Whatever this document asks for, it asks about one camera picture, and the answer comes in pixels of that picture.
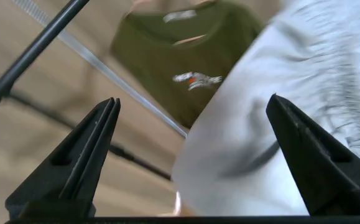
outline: shirt logo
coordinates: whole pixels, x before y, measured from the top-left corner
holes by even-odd
[[[196,87],[208,87],[211,84],[220,83],[223,81],[223,78],[220,77],[209,77],[202,73],[198,72],[187,72],[181,75],[175,75],[173,77],[173,81],[175,82],[183,82],[188,80],[190,87],[188,90],[192,90]]]

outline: metal bar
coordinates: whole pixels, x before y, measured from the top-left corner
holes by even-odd
[[[21,9],[23,9],[28,15],[32,16],[38,23],[46,26],[50,19],[48,15],[41,10],[36,3],[32,0],[13,0],[15,4],[17,4]],[[112,82],[117,84],[120,88],[122,88],[127,94],[132,96],[135,100],[145,106],[148,110],[153,112],[157,117],[162,119],[165,123],[167,123],[170,127],[176,130],[179,134],[186,137],[187,132],[184,131],[182,127],[180,127],[175,121],[166,116],[161,110],[159,110],[156,106],[154,106],[150,101],[145,99],[141,94],[139,94],[133,87],[127,84],[119,75],[114,73],[108,66],[104,64],[97,56],[95,56],[89,49],[87,49],[83,44],[81,44],[76,38],[70,35],[68,32],[63,30],[58,38],[62,40],[68,47],[74,50],[79,56],[84,58],[87,62],[89,62],[92,66],[94,66],[97,70],[99,70],[102,74],[107,76]]]
[[[18,93],[16,91],[11,91],[11,93],[8,95],[8,98],[11,100],[14,100],[24,106],[29,107],[30,109],[70,128],[70,129],[74,129],[76,127],[76,124],[72,121],[67,120],[65,117],[63,117],[62,115],[46,108],[45,106],[42,106],[40,104],[37,104],[36,102],[33,102],[32,100],[28,99],[26,96],[24,96],[21,93]],[[127,152],[125,149],[123,149],[122,147],[114,144],[111,144],[111,146],[109,147],[109,151],[112,152],[113,154],[129,161],[129,162],[133,162],[137,165],[139,165],[140,167],[158,175],[159,177],[166,179],[166,180],[170,180],[171,176],[160,170],[159,168],[149,164],[148,162],[146,162],[145,160],[133,155],[130,152]]]
[[[0,101],[7,95],[16,80],[74,18],[89,0],[71,0],[44,28],[21,56],[0,77]]]

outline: clothes hanger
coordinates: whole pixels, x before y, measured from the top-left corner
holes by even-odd
[[[126,15],[130,14],[131,12],[133,12],[136,7],[142,3],[145,3],[145,2],[153,2],[155,0],[135,0],[133,1],[129,11],[126,13]],[[215,0],[196,0],[196,4],[202,4],[204,2],[209,2],[209,1],[215,1]],[[194,40],[198,40],[202,37],[204,37],[205,35],[199,35],[199,36],[196,36],[196,37],[190,37],[190,38],[187,38],[185,40],[179,40],[177,41],[176,43],[174,43],[173,45],[179,45],[179,44],[184,44],[184,43],[187,43],[187,42],[191,42],[191,41],[194,41]]]

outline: silver metal strip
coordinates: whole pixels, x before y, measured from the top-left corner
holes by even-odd
[[[46,26],[51,20],[48,18],[47,13],[41,10],[38,5],[32,0],[12,0],[17,6],[23,9],[28,15],[32,16],[38,23]],[[138,102],[140,102],[143,106],[145,106],[148,110],[156,114],[156,116],[160,117],[163,121],[165,121],[168,125],[170,125],[174,130],[180,133],[182,136],[186,137],[187,133],[172,119],[163,114],[156,106],[154,106],[151,102],[145,99],[142,95],[140,95],[133,87],[128,85],[121,77],[119,77],[116,73],[114,73],[108,66],[106,66],[97,56],[91,53],[83,44],[81,44],[78,40],[76,40],[72,35],[70,35],[66,30],[63,30],[58,38],[62,40],[65,44],[67,44],[72,50],[74,50],[77,54],[83,57],[86,61],[88,61],[92,66],[98,69],[102,74],[106,75],[110,80],[112,80],[115,84],[120,86],[127,94],[132,96]]]

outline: black metal rod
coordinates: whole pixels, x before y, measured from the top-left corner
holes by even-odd
[[[46,108],[45,106],[42,106],[36,102],[31,101],[30,99],[28,99],[25,95],[18,93],[16,91],[12,91],[9,95],[8,98],[11,100],[14,100],[24,106],[29,107],[30,109],[70,128],[70,129],[74,129],[76,127],[75,123],[72,121],[67,120],[66,118],[64,118],[63,116],[59,115],[58,113]],[[127,152],[125,149],[123,149],[121,146],[116,145],[115,143],[112,144],[109,147],[109,151],[112,152],[113,154],[129,161],[129,162],[133,162],[139,166],[141,166],[142,168],[154,173],[155,175],[158,175],[159,177],[166,179],[166,180],[170,180],[171,176],[160,170],[159,168],[149,164],[148,162],[144,161],[143,159],[135,156],[134,154]]]
[[[0,77],[0,101],[13,84],[89,0],[71,0]]]

